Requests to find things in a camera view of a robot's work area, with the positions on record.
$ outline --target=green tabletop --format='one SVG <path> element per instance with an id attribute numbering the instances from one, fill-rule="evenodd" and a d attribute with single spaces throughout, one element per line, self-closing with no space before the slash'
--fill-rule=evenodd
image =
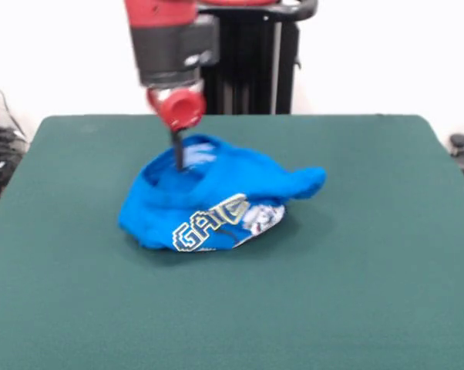
<path id="1" fill-rule="evenodd" d="M 464 176 L 428 123 L 224 116 L 197 131 L 328 181 L 236 250 L 147 251 L 117 217 L 168 145 L 162 125 L 47 119 L 0 202 L 0 370 L 464 369 Z"/>

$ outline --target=black stand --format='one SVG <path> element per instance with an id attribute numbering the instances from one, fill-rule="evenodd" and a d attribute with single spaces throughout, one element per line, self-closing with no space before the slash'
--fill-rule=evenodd
<path id="1" fill-rule="evenodd" d="M 203 67 L 207 114 L 290 114 L 298 57 L 296 21 L 310 18 L 317 0 L 292 7 L 202 7 L 220 20 L 220 61 Z"/>

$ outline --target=blue t-shirt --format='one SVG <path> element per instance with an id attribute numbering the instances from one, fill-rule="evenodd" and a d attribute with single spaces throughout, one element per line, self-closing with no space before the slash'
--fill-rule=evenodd
<path id="1" fill-rule="evenodd" d="M 212 136 L 183 141 L 184 171 L 173 150 L 136 178 L 119 225 L 144 247 L 195 252 L 232 249 L 277 224 L 292 198 L 315 195 L 322 168 L 288 172 L 254 150 Z"/>

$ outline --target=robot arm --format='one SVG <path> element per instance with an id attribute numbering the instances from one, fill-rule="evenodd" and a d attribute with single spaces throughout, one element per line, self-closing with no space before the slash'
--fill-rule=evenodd
<path id="1" fill-rule="evenodd" d="M 200 67 L 218 58 L 218 23 L 194 0 L 125 0 L 140 82 L 169 127 L 182 169 L 179 132 L 205 112 Z"/>

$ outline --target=black knob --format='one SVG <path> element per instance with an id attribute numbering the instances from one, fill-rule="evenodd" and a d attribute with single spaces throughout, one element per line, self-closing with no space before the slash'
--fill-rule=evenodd
<path id="1" fill-rule="evenodd" d="M 451 135 L 449 138 L 449 141 L 451 141 L 451 144 L 456 148 L 456 149 L 463 149 L 464 148 L 464 135 L 461 133 L 456 133 L 454 135 Z"/>

